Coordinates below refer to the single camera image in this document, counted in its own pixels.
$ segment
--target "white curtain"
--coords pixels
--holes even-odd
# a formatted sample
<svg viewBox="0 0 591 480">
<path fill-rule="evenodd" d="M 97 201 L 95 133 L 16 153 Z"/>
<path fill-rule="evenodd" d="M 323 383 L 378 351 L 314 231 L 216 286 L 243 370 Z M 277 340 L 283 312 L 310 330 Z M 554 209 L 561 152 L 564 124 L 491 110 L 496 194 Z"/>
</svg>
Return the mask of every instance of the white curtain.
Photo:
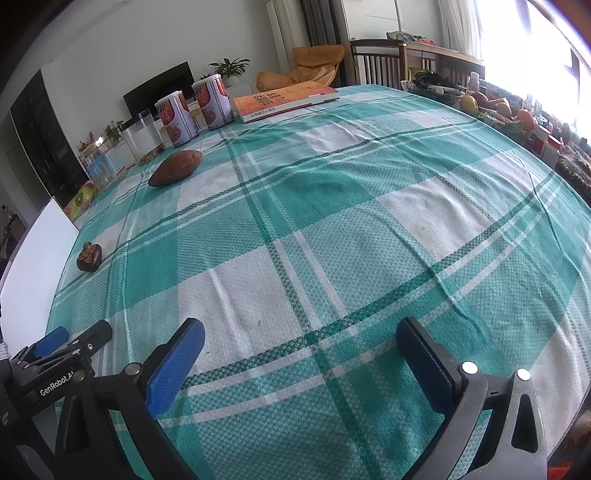
<svg viewBox="0 0 591 480">
<path fill-rule="evenodd" d="M 291 49 L 310 46 L 300 1 L 266 0 L 266 3 L 281 73 L 288 74 L 295 66 Z"/>
<path fill-rule="evenodd" d="M 439 0 L 439 9 L 443 46 L 481 58 L 480 31 L 474 0 Z"/>
</svg>

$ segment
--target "blue gripper pad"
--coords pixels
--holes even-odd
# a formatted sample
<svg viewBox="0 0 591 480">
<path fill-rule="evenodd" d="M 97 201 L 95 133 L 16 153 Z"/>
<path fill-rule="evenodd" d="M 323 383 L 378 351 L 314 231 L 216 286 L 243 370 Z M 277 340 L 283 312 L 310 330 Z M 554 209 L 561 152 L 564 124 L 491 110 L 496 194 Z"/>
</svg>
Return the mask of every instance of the blue gripper pad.
<svg viewBox="0 0 591 480">
<path fill-rule="evenodd" d="M 56 328 L 35 344 L 35 356 L 42 358 L 54 352 L 58 347 L 67 342 L 68 336 L 68 331 L 64 327 Z"/>
<path fill-rule="evenodd" d="M 205 344 L 205 327 L 197 319 L 172 346 L 146 386 L 146 407 L 152 415 L 166 412 Z"/>
<path fill-rule="evenodd" d="M 455 410 L 456 399 L 456 374 L 449 372 L 438 358 L 438 353 L 447 352 L 449 359 L 451 354 L 445 347 L 435 343 L 427 331 L 414 319 L 405 318 L 400 321 L 396 329 L 396 345 L 407 361 L 410 370 L 421 386 L 431 408 L 448 415 Z"/>
</svg>

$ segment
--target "white board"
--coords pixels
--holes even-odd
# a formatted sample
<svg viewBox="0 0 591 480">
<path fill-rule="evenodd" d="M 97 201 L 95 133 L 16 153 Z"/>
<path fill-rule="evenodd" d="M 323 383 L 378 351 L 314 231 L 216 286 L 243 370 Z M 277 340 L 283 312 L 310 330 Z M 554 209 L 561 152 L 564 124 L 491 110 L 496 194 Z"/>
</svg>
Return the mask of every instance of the white board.
<svg viewBox="0 0 591 480">
<path fill-rule="evenodd" d="M 77 237 L 78 229 L 52 197 L 4 275 L 0 326 L 11 356 L 45 336 L 53 297 Z"/>
</svg>

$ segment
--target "bright window light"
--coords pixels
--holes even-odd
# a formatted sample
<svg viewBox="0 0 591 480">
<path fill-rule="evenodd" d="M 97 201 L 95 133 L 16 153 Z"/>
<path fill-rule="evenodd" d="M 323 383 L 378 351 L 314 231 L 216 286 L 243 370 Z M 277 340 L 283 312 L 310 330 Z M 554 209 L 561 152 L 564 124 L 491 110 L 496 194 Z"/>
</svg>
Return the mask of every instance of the bright window light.
<svg viewBox="0 0 591 480">
<path fill-rule="evenodd" d="M 591 119 L 583 119 L 583 109 L 577 101 L 577 82 L 567 69 L 572 64 L 570 44 L 560 31 L 531 4 L 527 4 L 529 34 L 521 23 L 515 0 L 476 1 L 486 80 L 522 98 L 533 95 L 545 111 L 563 122 L 576 121 L 579 132 L 591 133 Z M 584 95 L 589 100 L 589 80 L 584 86 L 582 79 L 581 105 L 591 105 L 583 101 Z"/>
</svg>

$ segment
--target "screw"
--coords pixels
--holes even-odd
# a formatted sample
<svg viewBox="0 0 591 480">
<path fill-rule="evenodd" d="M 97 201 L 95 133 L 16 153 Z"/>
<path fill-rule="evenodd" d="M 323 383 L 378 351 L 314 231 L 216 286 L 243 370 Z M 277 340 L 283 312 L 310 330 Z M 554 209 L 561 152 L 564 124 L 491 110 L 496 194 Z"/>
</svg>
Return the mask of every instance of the screw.
<svg viewBox="0 0 591 480">
<path fill-rule="evenodd" d="M 142 366 L 140 364 L 129 364 L 125 367 L 125 373 L 130 376 L 137 375 L 141 368 Z"/>
<path fill-rule="evenodd" d="M 74 382 L 81 382 L 82 380 L 84 380 L 84 370 L 78 370 L 77 372 L 74 373 L 74 376 L 72 377 L 72 380 L 74 380 Z"/>
<path fill-rule="evenodd" d="M 523 381 L 528 381 L 531 378 L 530 373 L 525 368 L 520 368 L 517 371 L 517 376 L 522 379 Z"/>
<path fill-rule="evenodd" d="M 464 372 L 469 375 L 474 375 L 476 372 L 478 372 L 478 367 L 473 362 L 464 362 L 462 363 L 462 370 L 464 370 Z"/>
</svg>

